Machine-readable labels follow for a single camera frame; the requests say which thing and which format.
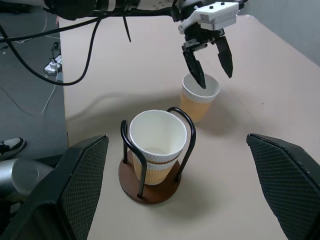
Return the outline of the orange ribbed paper cup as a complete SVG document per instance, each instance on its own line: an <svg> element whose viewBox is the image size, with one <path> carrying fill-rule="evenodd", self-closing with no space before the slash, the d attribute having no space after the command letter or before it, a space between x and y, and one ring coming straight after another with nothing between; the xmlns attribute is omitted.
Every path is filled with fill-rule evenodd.
<svg viewBox="0 0 320 240"><path fill-rule="evenodd" d="M129 138L150 163L160 165L178 158L187 142L185 124L164 110L139 113L129 125Z"/></svg>
<svg viewBox="0 0 320 240"><path fill-rule="evenodd" d="M175 156L168 156L159 153L156 155L143 153L147 161L144 182L146 185L154 186L163 182L181 154L179 152Z"/></svg>
<svg viewBox="0 0 320 240"><path fill-rule="evenodd" d="M204 77L205 89L198 85L191 74L187 74L182 80L179 108L194 123L199 122L204 117L220 92L220 84L212 76L205 74Z"/></svg>

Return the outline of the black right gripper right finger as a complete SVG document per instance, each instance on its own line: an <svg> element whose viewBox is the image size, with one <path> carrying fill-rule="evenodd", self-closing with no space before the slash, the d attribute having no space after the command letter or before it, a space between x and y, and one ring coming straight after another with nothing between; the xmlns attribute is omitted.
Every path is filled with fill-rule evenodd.
<svg viewBox="0 0 320 240"><path fill-rule="evenodd" d="M250 133L262 193L288 240L320 240L320 165L300 146Z"/></svg>

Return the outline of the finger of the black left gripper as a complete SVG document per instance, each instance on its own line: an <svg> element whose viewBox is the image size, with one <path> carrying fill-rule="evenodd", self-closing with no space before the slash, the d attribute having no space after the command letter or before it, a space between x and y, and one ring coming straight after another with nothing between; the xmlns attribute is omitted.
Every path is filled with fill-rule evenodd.
<svg viewBox="0 0 320 240"><path fill-rule="evenodd" d="M183 57L185 59L185 62L187 64L187 68L189 70L189 73L193 76L197 84L202 88L206 89L206 81L205 81L205 75L202 69L202 66L200 62L196 59L194 52L183 49L182 50Z"/></svg>
<svg viewBox="0 0 320 240"><path fill-rule="evenodd" d="M231 78L233 75L234 67L232 53L227 38L225 36L222 36L215 42L215 44L218 49L218 59L220 61L220 64L226 75Z"/></svg>

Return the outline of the black and white shoe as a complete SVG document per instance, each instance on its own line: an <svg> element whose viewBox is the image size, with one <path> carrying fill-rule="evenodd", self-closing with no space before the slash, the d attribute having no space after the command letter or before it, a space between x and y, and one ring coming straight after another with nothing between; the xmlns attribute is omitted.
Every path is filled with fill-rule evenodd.
<svg viewBox="0 0 320 240"><path fill-rule="evenodd" d="M22 137L15 137L0 141L0 162L15 156L26 146Z"/></svg>

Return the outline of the silver robot body part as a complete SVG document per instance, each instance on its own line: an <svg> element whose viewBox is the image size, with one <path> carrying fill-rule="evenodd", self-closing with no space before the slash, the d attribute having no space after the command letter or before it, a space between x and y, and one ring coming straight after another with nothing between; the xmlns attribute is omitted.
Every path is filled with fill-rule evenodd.
<svg viewBox="0 0 320 240"><path fill-rule="evenodd" d="M15 158L0 162L0 198L24 202L54 168L39 161Z"/></svg>

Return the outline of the white power strip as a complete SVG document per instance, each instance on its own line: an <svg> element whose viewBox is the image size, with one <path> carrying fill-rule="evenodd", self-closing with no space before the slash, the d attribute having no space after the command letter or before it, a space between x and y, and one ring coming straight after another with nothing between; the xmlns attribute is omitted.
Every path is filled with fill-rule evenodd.
<svg viewBox="0 0 320 240"><path fill-rule="evenodd" d="M44 67L43 71L49 76L56 76L62 70L62 55L59 54Z"/></svg>

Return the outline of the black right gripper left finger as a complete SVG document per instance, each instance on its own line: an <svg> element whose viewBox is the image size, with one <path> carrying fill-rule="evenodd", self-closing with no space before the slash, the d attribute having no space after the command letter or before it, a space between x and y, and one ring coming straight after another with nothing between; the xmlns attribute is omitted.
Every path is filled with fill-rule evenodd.
<svg viewBox="0 0 320 240"><path fill-rule="evenodd" d="M71 146L34 188L0 240L87 240L99 202L109 138Z"/></svg>

